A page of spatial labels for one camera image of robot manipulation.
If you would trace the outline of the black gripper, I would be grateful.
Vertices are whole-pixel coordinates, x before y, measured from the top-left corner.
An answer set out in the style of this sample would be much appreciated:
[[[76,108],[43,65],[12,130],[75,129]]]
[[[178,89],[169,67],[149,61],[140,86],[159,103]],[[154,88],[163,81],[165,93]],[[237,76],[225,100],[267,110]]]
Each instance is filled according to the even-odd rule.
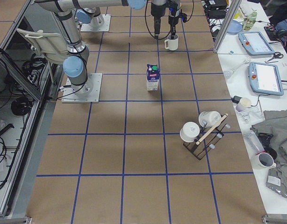
[[[158,39],[161,28],[161,17],[165,15],[166,0],[151,0],[151,15],[154,17],[154,38]]]
[[[168,23],[171,26],[171,37],[170,39],[175,39],[176,36],[176,25],[179,22],[180,18],[180,0],[169,0],[168,1],[169,8],[169,18]]]

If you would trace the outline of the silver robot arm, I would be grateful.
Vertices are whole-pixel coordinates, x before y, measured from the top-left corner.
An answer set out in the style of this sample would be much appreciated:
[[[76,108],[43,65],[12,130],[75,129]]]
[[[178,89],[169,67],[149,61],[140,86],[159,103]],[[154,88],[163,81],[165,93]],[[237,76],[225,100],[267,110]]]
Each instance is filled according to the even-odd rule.
[[[182,12],[179,0],[152,0],[151,15],[154,21],[154,33],[150,34],[154,39],[159,39],[161,18],[165,15],[166,9],[169,10],[168,23],[170,31],[167,35],[175,37],[176,25],[179,20],[187,22],[187,14]],[[79,8],[76,12],[77,19],[83,24],[89,24],[91,27],[100,27],[104,24],[104,18],[98,7]]]
[[[151,4],[154,19],[154,39],[158,39],[161,17],[168,5],[166,0],[38,0],[36,3],[44,10],[53,13],[68,51],[68,57],[80,57],[84,69],[88,67],[90,47],[95,37],[108,32],[111,16],[102,14],[102,7],[130,7],[134,10],[146,9]]]

